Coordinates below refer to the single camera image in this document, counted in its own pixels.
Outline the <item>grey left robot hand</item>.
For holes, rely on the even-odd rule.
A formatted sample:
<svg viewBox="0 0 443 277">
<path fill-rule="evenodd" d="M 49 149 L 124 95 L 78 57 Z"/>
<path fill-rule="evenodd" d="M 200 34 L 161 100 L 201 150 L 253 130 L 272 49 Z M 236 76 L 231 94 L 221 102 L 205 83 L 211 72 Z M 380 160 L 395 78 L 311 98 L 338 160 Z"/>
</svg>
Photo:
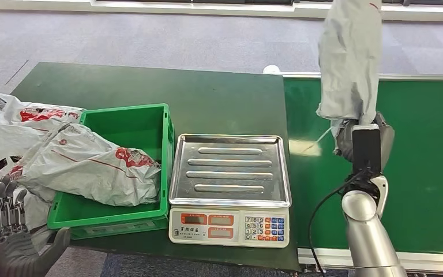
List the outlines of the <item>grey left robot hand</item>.
<svg viewBox="0 0 443 277">
<path fill-rule="evenodd" d="M 8 175 L 0 179 L 0 276 L 46 276 L 70 245 L 71 229 L 61 228 L 43 253 L 35 248 L 26 225 L 22 189 Z"/>
</svg>

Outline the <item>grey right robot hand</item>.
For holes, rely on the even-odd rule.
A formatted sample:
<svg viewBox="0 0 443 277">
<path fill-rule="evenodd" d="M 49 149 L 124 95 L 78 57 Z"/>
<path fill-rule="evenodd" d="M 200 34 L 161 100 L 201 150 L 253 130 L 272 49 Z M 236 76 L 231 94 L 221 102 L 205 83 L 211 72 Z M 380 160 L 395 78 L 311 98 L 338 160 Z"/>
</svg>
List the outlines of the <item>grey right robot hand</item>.
<svg viewBox="0 0 443 277">
<path fill-rule="evenodd" d="M 348 162 L 353 161 L 352 128 L 358 123 L 357 119 L 344 119 L 335 136 L 336 146 L 333 153 Z M 376 117 L 372 123 L 377 124 L 380 130 L 381 171 L 383 171 L 393 147 L 395 130 L 386 122 L 385 117 L 379 111 L 376 112 Z"/>
</svg>

